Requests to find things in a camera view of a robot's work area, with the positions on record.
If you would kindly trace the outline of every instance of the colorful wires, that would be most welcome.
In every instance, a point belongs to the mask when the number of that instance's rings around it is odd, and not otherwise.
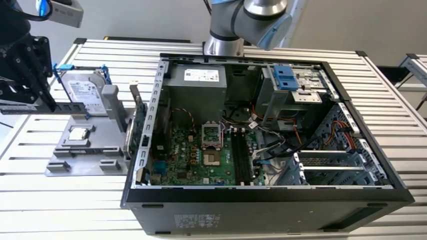
[[[171,110],[171,113],[174,113],[175,111],[185,111],[186,113],[189,113],[189,116],[191,118],[191,123],[193,123],[193,131],[197,132],[195,118],[194,118],[194,115],[191,114],[191,112],[187,111],[186,108],[175,108]]]
[[[259,116],[255,112],[255,105],[253,105],[253,113],[255,114],[255,116],[263,120],[265,117],[263,116]],[[294,131],[295,131],[295,135],[297,135],[297,138],[298,138],[298,142],[299,142],[299,145],[303,144],[302,142],[302,138],[301,138],[301,135],[299,135],[299,131],[297,129],[298,125],[297,125],[297,119],[295,118],[278,118],[278,120],[282,120],[282,121],[293,121],[294,122]]]
[[[334,136],[335,136],[335,124],[340,125],[340,128],[349,128],[349,124],[345,121],[335,120],[333,122],[333,125],[331,125],[331,135],[329,136],[329,139],[327,139],[327,141],[325,143],[325,146],[327,146],[331,143],[333,139],[334,139]],[[346,140],[349,142],[349,146],[353,149],[356,149],[357,148],[357,144],[356,144],[356,141],[354,141],[353,137],[350,136],[349,132],[344,132],[344,134],[345,134]]]

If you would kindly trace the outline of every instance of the cable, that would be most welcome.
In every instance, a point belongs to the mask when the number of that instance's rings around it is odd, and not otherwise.
[[[7,126],[9,128],[14,128],[14,126],[11,126],[10,124],[6,124],[5,122],[0,122],[0,124],[3,125],[3,126]]]
[[[297,120],[294,120],[294,130],[295,130],[295,135],[297,135],[297,138],[298,138],[299,145],[302,145],[303,142],[302,142],[302,139],[301,139],[299,131],[297,129]]]
[[[340,128],[349,127],[349,124],[348,124],[346,122],[344,122],[344,121],[335,120],[335,121],[333,122],[333,124],[331,124],[331,135],[329,136],[329,139],[327,139],[327,141],[326,141],[326,143],[325,143],[325,145],[323,145],[325,147],[331,143],[331,141],[333,141],[333,139],[334,139],[334,136],[335,136],[335,124],[340,125]],[[346,139],[348,139],[349,146],[350,146],[353,149],[356,149],[356,148],[357,148],[357,144],[356,144],[356,142],[354,142],[350,134],[349,134],[348,132],[344,132],[344,134],[345,134],[345,137],[346,137]]]
[[[421,101],[421,103],[418,104],[418,106],[417,106],[417,108],[416,108],[417,111],[421,110],[424,104],[425,104],[425,101]]]
[[[283,151],[281,153],[274,153],[271,154],[271,157],[263,159],[263,161],[269,161],[274,158],[287,158],[290,156],[294,155],[294,153],[297,153],[298,151],[301,151],[302,149],[305,149],[314,141],[317,141],[318,139],[321,139],[321,136],[314,136],[303,145],[301,145],[298,148],[295,148],[293,151]]]
[[[265,117],[263,116],[259,116],[255,112],[255,105],[253,105],[253,113],[255,114],[255,116],[261,119],[261,120],[265,120]],[[298,142],[299,142],[299,145],[302,145],[302,138],[301,138],[301,135],[299,135],[299,130],[298,130],[298,125],[297,125],[297,119],[295,118],[278,118],[278,120],[282,120],[282,121],[293,121],[294,122],[294,130],[295,130],[295,135],[297,135],[297,138],[298,138]]]
[[[273,177],[271,177],[270,180],[269,180],[269,185],[270,185],[270,183],[273,182],[273,179],[275,178],[275,176],[277,176],[278,174],[281,174],[281,173],[283,172],[283,170],[285,170],[285,169],[282,169],[281,171],[278,171],[278,172],[273,175]]]
[[[211,6],[210,6],[209,0],[203,0],[203,2],[205,2],[205,5],[206,5],[209,14],[213,15],[213,8],[211,8]]]
[[[187,109],[185,108],[175,108],[171,110],[171,113],[174,113],[175,111],[185,111],[186,113],[189,113],[191,118],[191,123],[193,123],[193,131],[197,132],[195,118],[194,118],[194,115],[190,113],[190,111],[187,111]]]
[[[53,12],[54,12],[54,7],[53,7],[53,2],[51,0],[46,0],[47,2],[47,5],[49,5],[49,13],[45,15],[45,16],[37,16],[37,15],[33,15],[33,14],[29,14],[18,9],[15,9],[9,3],[7,3],[7,0],[3,0],[2,1],[9,7],[10,7],[10,10],[11,12],[14,12],[17,15],[19,15],[23,19],[27,19],[30,21],[35,21],[35,22],[43,22],[46,20],[50,19],[51,15],[53,15]]]
[[[410,78],[414,76],[414,74],[412,74],[401,83],[401,85],[396,88],[400,89],[402,87],[404,84],[406,84],[406,82],[410,80]]]

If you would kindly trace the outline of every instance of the expansion slot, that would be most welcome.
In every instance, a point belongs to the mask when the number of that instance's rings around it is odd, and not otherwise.
[[[245,129],[235,129],[231,133],[231,148],[237,185],[251,185],[251,163]]]

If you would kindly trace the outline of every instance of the gray device box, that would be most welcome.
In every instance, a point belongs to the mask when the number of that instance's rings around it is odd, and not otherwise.
[[[206,74],[206,71],[218,71],[218,78],[213,79],[210,75],[195,76]],[[177,65],[171,78],[165,79],[163,87],[170,92],[171,109],[186,109],[193,114],[197,125],[221,121],[227,93],[225,66]],[[185,113],[174,113],[174,118],[175,121],[190,122]]]

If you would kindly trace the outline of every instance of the aluminum extrusion table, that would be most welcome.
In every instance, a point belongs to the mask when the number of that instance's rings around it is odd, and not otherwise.
[[[110,68],[119,99],[134,107],[129,88],[139,82],[150,100],[159,53],[202,54],[191,43],[87,40],[75,43],[62,64]],[[356,51],[275,49],[247,46],[247,57],[327,61],[368,126],[416,197],[416,203],[352,233],[326,239],[427,239],[427,123],[369,57]],[[61,84],[53,95],[67,100]],[[70,116],[23,116],[0,160],[0,239],[151,239],[130,210],[121,209],[126,176],[46,177],[45,171]],[[307,239],[318,235],[207,235],[202,239]]]

